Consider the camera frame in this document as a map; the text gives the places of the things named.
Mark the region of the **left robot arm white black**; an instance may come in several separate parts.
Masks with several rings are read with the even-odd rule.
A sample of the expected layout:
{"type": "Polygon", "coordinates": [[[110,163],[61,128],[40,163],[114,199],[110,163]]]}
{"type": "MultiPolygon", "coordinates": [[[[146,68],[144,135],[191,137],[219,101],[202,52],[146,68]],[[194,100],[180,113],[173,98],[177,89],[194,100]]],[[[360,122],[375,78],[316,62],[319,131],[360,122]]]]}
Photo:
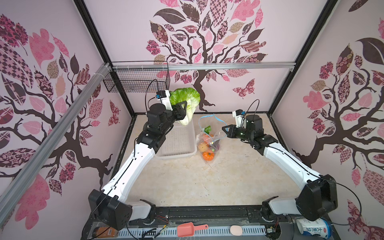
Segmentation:
{"type": "Polygon", "coordinates": [[[176,121],[187,115],[188,103],[175,105],[154,104],[147,112],[148,121],[135,141],[129,158],[115,176],[100,191],[92,190],[89,195],[91,215],[115,229],[124,229],[130,221],[146,219],[155,205],[145,200],[126,204],[136,179],[156,155],[176,121]]]}

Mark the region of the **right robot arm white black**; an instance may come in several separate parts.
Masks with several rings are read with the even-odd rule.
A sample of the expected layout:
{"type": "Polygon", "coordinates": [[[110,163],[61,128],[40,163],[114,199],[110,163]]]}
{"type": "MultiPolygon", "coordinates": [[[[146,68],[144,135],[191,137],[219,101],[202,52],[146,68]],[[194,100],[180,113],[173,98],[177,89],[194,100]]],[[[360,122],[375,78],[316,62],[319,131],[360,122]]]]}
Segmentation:
{"type": "Polygon", "coordinates": [[[296,198],[271,197],[262,202],[261,215],[273,221],[279,215],[301,215],[315,221],[338,207],[337,183],[330,175],[321,175],[295,158],[277,139],[264,133],[260,116],[233,112],[236,123],[222,128],[228,138],[249,144],[262,156],[275,163],[299,187],[296,198]]]}

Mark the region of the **clear zip top bag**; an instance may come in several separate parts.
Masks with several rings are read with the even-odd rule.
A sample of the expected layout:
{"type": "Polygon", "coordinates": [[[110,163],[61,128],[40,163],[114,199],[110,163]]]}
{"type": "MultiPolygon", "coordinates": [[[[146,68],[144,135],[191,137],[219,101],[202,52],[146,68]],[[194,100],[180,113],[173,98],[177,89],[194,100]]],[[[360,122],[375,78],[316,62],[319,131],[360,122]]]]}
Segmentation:
{"type": "Polygon", "coordinates": [[[224,133],[222,130],[222,127],[226,126],[227,123],[220,119],[217,115],[211,114],[211,115],[206,115],[202,116],[198,120],[198,126],[200,129],[200,132],[196,136],[196,146],[197,146],[197,151],[200,154],[201,158],[203,159],[202,154],[198,150],[198,144],[199,143],[206,143],[209,146],[209,150],[207,152],[212,152],[215,153],[215,158],[213,161],[207,162],[204,159],[204,162],[207,164],[212,164],[215,159],[217,158],[218,154],[220,153],[220,141],[224,138],[227,137],[227,135],[224,133]],[[207,126],[212,127],[212,131],[210,132],[209,135],[207,135],[204,132],[204,128],[207,126]]]}

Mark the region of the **orange bell pepper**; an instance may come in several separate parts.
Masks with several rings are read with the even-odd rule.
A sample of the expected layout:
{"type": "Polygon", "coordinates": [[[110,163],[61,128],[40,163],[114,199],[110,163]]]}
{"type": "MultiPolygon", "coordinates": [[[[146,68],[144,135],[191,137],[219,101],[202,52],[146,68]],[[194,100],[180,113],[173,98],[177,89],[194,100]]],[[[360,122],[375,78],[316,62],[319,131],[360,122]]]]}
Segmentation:
{"type": "Polygon", "coordinates": [[[213,161],[215,158],[215,153],[212,152],[203,152],[203,159],[207,162],[213,161]]]}

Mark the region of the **yellow brown potato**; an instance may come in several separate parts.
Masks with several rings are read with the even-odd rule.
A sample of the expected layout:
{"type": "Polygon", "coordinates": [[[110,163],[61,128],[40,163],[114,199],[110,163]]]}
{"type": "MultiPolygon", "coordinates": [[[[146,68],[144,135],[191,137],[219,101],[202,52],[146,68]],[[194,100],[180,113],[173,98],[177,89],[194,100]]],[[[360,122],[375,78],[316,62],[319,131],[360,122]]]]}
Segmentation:
{"type": "Polygon", "coordinates": [[[209,146],[206,143],[199,143],[198,150],[200,153],[206,152],[209,150],[209,146]]]}

